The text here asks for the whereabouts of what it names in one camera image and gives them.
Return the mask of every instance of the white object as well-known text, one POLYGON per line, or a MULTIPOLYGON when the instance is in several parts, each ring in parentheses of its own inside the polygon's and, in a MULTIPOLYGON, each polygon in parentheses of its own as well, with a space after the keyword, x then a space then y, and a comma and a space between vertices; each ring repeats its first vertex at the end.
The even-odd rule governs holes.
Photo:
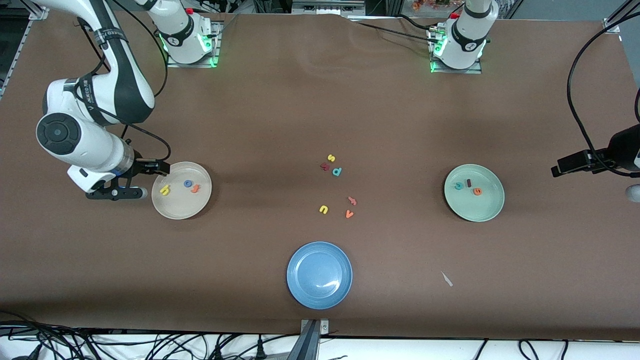
POLYGON ((466 69, 482 56, 482 50, 486 45, 484 37, 498 18, 499 7, 495 0, 468 0, 464 7, 459 18, 449 19, 439 24, 447 29, 447 38, 440 50, 434 52, 434 55, 445 65, 454 69, 466 69), (467 13, 467 9, 476 14, 486 13, 486 15, 480 18, 473 17, 467 13), (478 41, 479 44, 457 40, 456 30, 457 34, 466 39, 478 41))
MULTIPOLYGON (((149 0, 135 0, 146 5, 149 0)), ((190 64, 212 49, 202 37, 211 33, 211 19, 198 13, 187 15, 179 0, 159 0, 148 11, 160 31, 167 52, 178 63, 190 64)))
POLYGON ((495 218, 504 206, 500 179, 491 170, 475 164, 453 169, 445 180, 444 195, 453 212, 473 222, 495 218), (467 186, 467 179, 471 180, 471 186, 467 186), (456 189, 457 183, 462 183, 463 188, 456 189), (474 188, 482 189, 482 195, 475 195, 474 188))
POLYGON ((211 177, 209 173, 196 163, 183 161, 171 165, 171 172, 167 176, 158 176, 151 189, 151 200, 156 210, 164 217, 172 220, 190 218, 200 212, 211 197, 211 177), (191 180, 193 185, 187 188, 185 180, 191 180), (162 195, 160 189, 169 186, 169 194, 162 195), (192 193, 194 186, 200 185, 196 193, 192 193))
POLYGON ((451 282, 451 280, 449 280, 449 278, 444 274, 444 272, 442 272, 442 276, 444 276, 444 281, 446 281, 447 284, 449 284, 449 287, 453 286, 453 282, 451 282))
POLYGON ((67 175, 69 175, 71 180, 73 180, 74 183, 76 183, 76 185, 86 193, 94 192, 102 184, 116 177, 112 172, 93 172, 75 165, 71 165, 71 167, 69 167, 67 175))
POLYGON ((627 198, 632 202, 640 202, 640 184, 631 185, 627 188, 627 198))

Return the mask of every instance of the beige plate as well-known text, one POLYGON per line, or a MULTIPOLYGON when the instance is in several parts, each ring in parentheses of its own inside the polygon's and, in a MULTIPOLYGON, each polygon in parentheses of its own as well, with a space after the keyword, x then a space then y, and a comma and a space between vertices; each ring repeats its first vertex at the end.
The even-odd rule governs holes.
POLYGON ((162 216, 182 220, 190 218, 202 210, 211 197, 211 177, 209 173, 196 163, 183 161, 171 165, 167 176, 158 176, 151 190, 151 200, 162 216), (185 180, 191 180, 190 188, 184 186, 185 180), (199 184, 200 189, 192 193, 193 187, 199 184), (169 195, 164 196, 160 189, 169 185, 169 195))

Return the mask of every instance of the brown table surface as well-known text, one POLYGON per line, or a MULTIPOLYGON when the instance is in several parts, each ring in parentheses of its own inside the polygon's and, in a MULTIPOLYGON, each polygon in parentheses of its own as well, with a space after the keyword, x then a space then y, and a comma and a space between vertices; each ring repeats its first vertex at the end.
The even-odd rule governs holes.
MULTIPOLYGON (((157 49, 119 17, 158 88, 157 49)), ((86 200, 68 165, 38 146, 47 85, 97 62, 73 23, 51 12, 34 24, 0 102, 0 307, 85 327, 276 333, 329 318, 345 335, 638 338, 632 182, 550 173, 586 148, 565 83, 599 23, 498 21, 484 73, 461 76, 431 74, 418 40, 338 16, 240 15, 220 66, 170 69, 144 123, 171 143, 170 161, 200 163, 214 179, 209 206, 184 221, 150 199, 86 200), (340 177, 320 169, 328 154, 340 177), (466 222, 447 207, 444 178, 464 163, 500 177, 506 203, 494 220, 466 222), (285 281, 294 251, 317 240, 342 248, 354 272, 326 311, 298 304, 285 281)), ((635 89, 618 36, 598 40, 575 73, 596 146, 634 123, 635 89)), ((165 152, 128 136, 145 156, 165 152)))

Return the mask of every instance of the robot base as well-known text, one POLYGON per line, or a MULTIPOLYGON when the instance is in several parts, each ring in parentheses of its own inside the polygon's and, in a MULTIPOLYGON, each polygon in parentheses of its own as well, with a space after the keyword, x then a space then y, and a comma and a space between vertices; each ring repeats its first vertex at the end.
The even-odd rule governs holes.
POLYGON ((211 51, 209 51, 205 56, 203 56, 202 59, 190 64, 179 63, 169 55, 169 59, 167 60, 167 66, 199 68, 199 69, 208 69, 211 67, 217 67, 218 57, 220 56, 220 45, 222 41, 222 29, 224 28, 224 22, 212 20, 210 24, 211 24, 211 27, 209 29, 204 29, 204 32, 207 33, 208 35, 211 35, 211 38, 204 41, 211 43, 211 51))
MULTIPOLYGON (((438 41, 442 40, 442 35, 445 31, 445 24, 443 22, 439 23, 437 26, 433 26, 429 30, 427 30, 427 37, 436 39, 438 41)), ((476 59, 473 65, 466 69, 454 69, 445 65, 444 62, 437 56, 435 56, 434 52, 436 51, 436 47, 440 46, 439 43, 429 43, 429 62, 431 64, 431 72, 447 72, 450 74, 482 74, 482 66, 480 65, 480 59, 476 59)))

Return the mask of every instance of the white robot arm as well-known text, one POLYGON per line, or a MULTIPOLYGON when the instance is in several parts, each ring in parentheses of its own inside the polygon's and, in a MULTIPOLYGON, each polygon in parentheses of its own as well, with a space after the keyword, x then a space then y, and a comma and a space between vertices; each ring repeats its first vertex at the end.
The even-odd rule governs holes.
POLYGON ((67 173, 86 193, 93 194, 96 190, 105 193, 104 197, 94 198, 143 197, 143 190, 113 197, 109 195, 113 190, 118 194, 117 189, 104 191, 105 182, 116 177, 130 182, 141 172, 167 174, 169 171, 169 165, 163 160, 140 159, 140 154, 127 142, 104 129, 112 124, 143 122, 155 105, 154 94, 136 64, 116 17, 106 0, 39 0, 38 3, 72 13, 89 24, 111 65, 108 74, 89 73, 49 85, 42 104, 44 116, 36 127, 38 143, 55 158, 71 164, 67 173))
POLYGON ((495 0, 467 0, 463 8, 460 17, 439 24, 446 37, 433 53, 452 69, 466 69, 482 56, 486 36, 498 18, 495 0))
POLYGON ((164 46, 177 63, 190 64, 212 51, 204 38, 211 35, 211 20, 185 11, 180 0, 135 0, 160 31, 164 46))

